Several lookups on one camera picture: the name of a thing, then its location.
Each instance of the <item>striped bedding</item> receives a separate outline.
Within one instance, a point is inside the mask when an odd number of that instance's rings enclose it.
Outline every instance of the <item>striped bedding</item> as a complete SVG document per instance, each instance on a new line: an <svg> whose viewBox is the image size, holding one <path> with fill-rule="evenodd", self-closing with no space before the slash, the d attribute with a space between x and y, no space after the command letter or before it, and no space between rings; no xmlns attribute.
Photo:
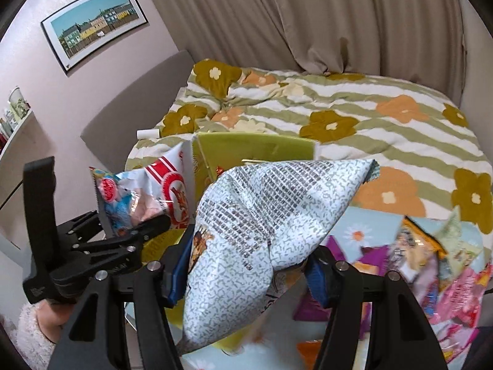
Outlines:
<svg viewBox="0 0 493 370"><path fill-rule="evenodd" d="M362 74L310 75L196 64L186 88L126 164L148 165L195 132L283 134L319 141L321 159L374 158L378 180L352 205L444 220L460 206L493 241L492 168L467 119L440 92Z"/></svg>

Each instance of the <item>picture of colorful houses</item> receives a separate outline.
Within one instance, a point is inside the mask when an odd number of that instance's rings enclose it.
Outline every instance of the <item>picture of colorful houses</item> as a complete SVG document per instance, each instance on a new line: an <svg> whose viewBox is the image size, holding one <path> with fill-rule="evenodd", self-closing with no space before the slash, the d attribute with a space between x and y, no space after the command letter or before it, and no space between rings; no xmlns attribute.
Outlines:
<svg viewBox="0 0 493 370"><path fill-rule="evenodd" d="M51 22L68 58L119 27L139 19L130 0L89 0Z"/></svg>

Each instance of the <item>black cable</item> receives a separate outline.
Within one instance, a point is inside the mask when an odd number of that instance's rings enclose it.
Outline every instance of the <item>black cable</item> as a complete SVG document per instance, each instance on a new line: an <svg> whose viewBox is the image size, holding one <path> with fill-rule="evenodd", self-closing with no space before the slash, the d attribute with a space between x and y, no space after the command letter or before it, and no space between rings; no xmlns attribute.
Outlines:
<svg viewBox="0 0 493 370"><path fill-rule="evenodd" d="M3 206L5 206L7 204L7 202L9 201L9 199L12 197L12 195L17 192L17 189L19 189L22 185L22 181L20 181L17 186L14 188L14 190L10 193L10 195L7 196L7 198L5 199L5 201L2 203L2 205L0 206L0 210L3 208Z"/></svg>

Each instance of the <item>teal sky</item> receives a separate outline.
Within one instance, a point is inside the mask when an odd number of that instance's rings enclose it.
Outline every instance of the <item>teal sky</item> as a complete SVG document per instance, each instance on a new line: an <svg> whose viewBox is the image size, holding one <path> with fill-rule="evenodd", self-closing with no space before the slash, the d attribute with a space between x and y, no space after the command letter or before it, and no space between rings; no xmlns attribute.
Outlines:
<svg viewBox="0 0 493 370"><path fill-rule="evenodd" d="M68 29L75 23L81 24L98 16L100 10L128 3L129 0L89 0L85 3L72 8L61 17L54 19L51 26L57 36L60 36L65 29Z"/></svg>

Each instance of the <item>white sleeve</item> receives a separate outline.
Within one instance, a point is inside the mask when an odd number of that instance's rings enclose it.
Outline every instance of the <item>white sleeve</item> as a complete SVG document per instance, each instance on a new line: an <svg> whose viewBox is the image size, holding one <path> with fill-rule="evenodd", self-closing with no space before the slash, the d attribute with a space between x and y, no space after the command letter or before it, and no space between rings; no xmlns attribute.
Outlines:
<svg viewBox="0 0 493 370"><path fill-rule="evenodd" d="M36 308L26 304L19 316L16 347L33 370L45 370L50 362L55 344L39 329Z"/></svg>

